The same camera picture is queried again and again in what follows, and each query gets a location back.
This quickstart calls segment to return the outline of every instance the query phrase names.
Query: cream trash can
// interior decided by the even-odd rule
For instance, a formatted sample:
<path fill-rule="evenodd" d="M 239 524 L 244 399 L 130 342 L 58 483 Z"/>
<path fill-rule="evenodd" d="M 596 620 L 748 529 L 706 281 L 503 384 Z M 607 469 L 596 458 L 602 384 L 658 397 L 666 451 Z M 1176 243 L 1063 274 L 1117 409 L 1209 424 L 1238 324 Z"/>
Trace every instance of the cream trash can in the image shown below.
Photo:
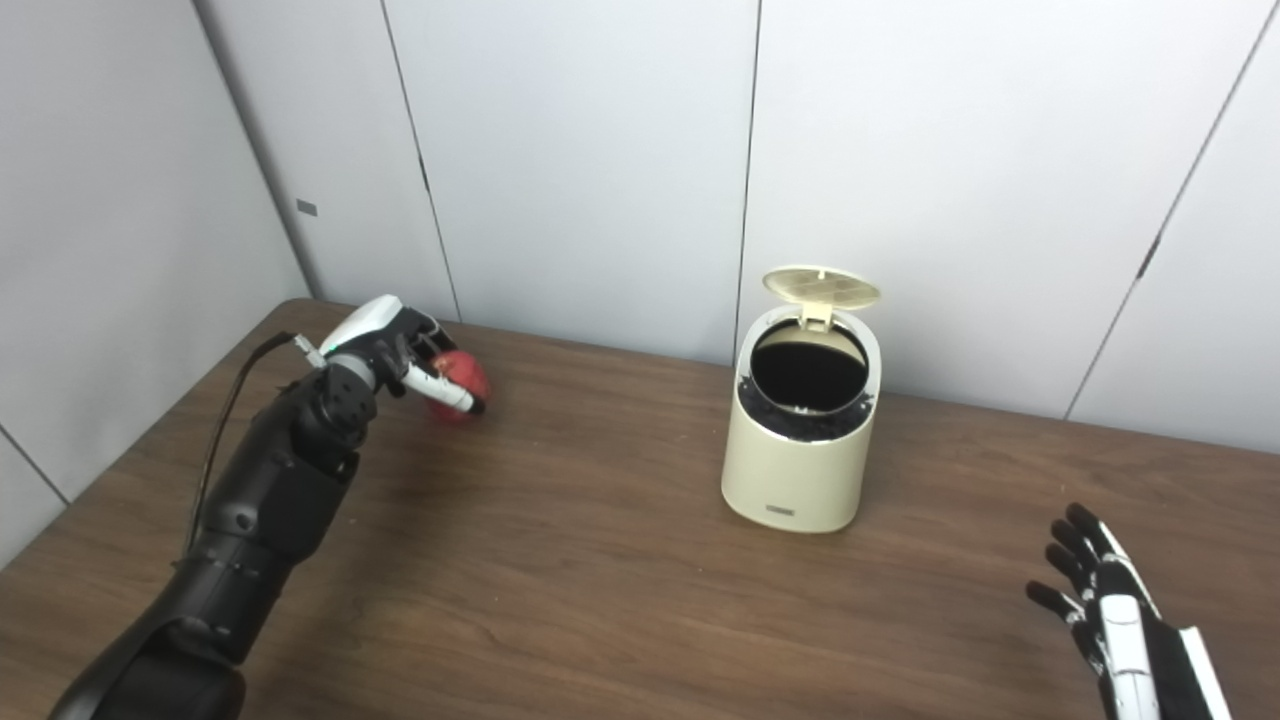
<path fill-rule="evenodd" d="M 876 336 L 842 310 L 879 290 L 812 265 L 777 268 L 764 286 L 794 305 L 765 313 L 742 342 L 721 492 L 771 528 L 838 530 L 858 512 L 881 379 Z"/>

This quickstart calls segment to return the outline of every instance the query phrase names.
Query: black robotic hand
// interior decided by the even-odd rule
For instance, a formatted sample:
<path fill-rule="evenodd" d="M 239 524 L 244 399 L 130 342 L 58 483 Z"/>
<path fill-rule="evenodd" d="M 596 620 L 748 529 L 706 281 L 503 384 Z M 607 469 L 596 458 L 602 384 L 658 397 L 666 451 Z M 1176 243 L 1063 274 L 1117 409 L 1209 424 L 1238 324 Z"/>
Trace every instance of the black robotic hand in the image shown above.
<path fill-rule="evenodd" d="M 1056 543 L 1044 557 L 1071 583 L 1079 601 L 1043 583 L 1027 597 L 1071 629 L 1080 655 L 1098 675 L 1110 720 L 1230 720 L 1208 652 L 1196 628 L 1165 623 L 1120 542 L 1084 506 L 1053 520 Z"/>

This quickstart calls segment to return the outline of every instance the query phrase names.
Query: black cable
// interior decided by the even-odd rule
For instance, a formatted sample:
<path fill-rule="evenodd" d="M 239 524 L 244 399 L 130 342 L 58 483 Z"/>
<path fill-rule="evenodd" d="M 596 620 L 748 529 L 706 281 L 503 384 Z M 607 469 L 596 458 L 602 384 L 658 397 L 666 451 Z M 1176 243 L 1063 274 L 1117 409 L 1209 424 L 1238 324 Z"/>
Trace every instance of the black cable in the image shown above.
<path fill-rule="evenodd" d="M 183 555 L 191 552 L 192 546 L 196 544 L 196 532 L 200 529 L 200 514 L 205 509 L 205 493 L 209 489 L 209 475 L 214 469 L 214 456 L 218 454 L 218 442 L 223 438 L 223 429 L 227 428 L 227 419 L 230 418 L 232 407 L 236 405 L 236 398 L 239 396 L 241 387 L 244 386 L 244 379 L 248 378 L 248 372 L 253 369 L 253 365 L 268 352 L 280 347 L 282 345 L 293 342 L 294 337 L 297 337 L 297 333 L 276 333 L 270 340 L 257 346 L 257 348 L 250 354 L 244 365 L 241 366 L 239 373 L 236 375 L 236 380 L 232 382 L 232 389 L 227 393 L 227 402 L 223 405 L 223 411 L 219 413 L 218 420 L 214 424 L 212 436 L 209 438 L 209 448 L 205 450 L 205 466 L 200 470 L 200 482 L 196 484 L 196 500 L 191 505 L 191 523 L 187 527 L 187 543 L 183 546 Z"/>

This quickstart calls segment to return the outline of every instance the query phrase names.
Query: black robotic forearm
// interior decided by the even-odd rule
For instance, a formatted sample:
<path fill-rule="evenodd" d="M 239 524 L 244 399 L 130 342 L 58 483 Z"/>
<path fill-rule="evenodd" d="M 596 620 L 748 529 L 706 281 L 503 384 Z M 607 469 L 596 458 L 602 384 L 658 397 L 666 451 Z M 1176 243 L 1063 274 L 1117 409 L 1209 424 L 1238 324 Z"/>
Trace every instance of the black robotic forearm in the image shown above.
<path fill-rule="evenodd" d="M 338 511 L 376 415 L 376 389 L 330 364 L 253 419 L 169 584 L 72 683 L 52 719 L 238 715 L 244 683 L 236 666 Z"/>

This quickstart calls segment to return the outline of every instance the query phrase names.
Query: wooden table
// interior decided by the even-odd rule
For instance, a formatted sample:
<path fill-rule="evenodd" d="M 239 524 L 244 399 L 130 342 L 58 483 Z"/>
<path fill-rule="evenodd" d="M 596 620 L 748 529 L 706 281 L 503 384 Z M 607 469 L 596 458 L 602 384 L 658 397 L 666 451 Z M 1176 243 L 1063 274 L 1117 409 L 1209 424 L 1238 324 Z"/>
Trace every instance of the wooden table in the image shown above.
<path fill-rule="evenodd" d="M 346 311 L 279 307 L 0 573 L 0 717 L 44 717 L 165 583 L 247 347 Z M 1235 716 L 1280 708 L 1280 456 L 886 396 L 858 519 L 787 534 L 721 500 L 728 368 L 452 329 L 489 415 L 383 402 L 244 717 L 1101 719 L 1023 597 L 1071 500 L 1201 625 Z M 260 364 L 224 450 L 305 370 Z"/>

